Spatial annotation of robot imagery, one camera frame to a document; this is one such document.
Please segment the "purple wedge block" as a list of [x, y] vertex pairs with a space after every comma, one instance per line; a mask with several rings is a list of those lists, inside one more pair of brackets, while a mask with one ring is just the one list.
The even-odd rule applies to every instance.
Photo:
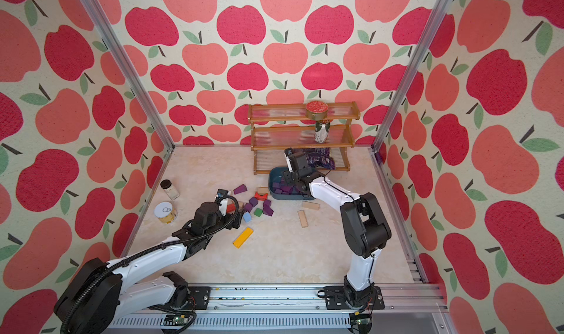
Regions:
[[233, 190], [233, 194], [238, 195], [238, 194], [241, 194], [241, 193], [245, 193], [245, 192], [247, 192], [247, 191], [248, 191], [248, 188], [246, 187], [246, 185], [245, 185], [245, 184], [241, 184], [241, 185], [239, 185], [239, 187], [236, 187], [236, 188]]

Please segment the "purple rectangular block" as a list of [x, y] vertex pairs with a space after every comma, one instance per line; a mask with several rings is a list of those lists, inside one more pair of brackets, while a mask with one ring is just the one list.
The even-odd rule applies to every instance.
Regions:
[[270, 217], [274, 214], [274, 211], [269, 206], [265, 206], [263, 212]]

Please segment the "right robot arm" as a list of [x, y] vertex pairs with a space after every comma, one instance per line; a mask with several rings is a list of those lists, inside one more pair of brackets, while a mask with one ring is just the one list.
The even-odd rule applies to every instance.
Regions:
[[353, 252], [344, 278], [345, 303], [352, 309], [365, 309], [374, 295], [373, 270], [381, 250], [392, 238], [392, 230], [372, 193], [353, 193], [313, 168], [305, 153], [284, 151], [289, 172], [285, 179], [308, 197], [321, 200], [341, 214], [345, 241]]

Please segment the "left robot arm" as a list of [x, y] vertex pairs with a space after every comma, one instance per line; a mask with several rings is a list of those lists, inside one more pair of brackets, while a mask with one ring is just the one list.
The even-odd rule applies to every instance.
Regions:
[[194, 218], [163, 242], [146, 250], [103, 262], [84, 264], [54, 306], [62, 333], [102, 333], [116, 319], [152, 309], [187, 316], [180, 327], [195, 323], [197, 312], [208, 307], [211, 289], [191, 286], [166, 267], [188, 260], [207, 248], [212, 237], [225, 229], [239, 228], [239, 201], [219, 190], [213, 202], [202, 203]]

